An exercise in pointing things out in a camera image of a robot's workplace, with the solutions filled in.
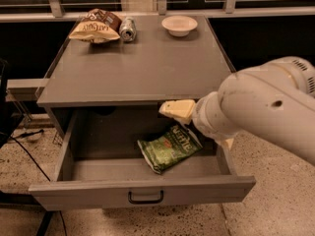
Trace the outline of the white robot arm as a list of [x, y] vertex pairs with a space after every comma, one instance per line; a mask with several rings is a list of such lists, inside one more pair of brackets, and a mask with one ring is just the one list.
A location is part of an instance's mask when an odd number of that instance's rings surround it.
[[315, 165], [315, 68], [300, 57], [243, 69], [201, 99], [167, 101], [159, 113], [219, 144], [245, 130]]

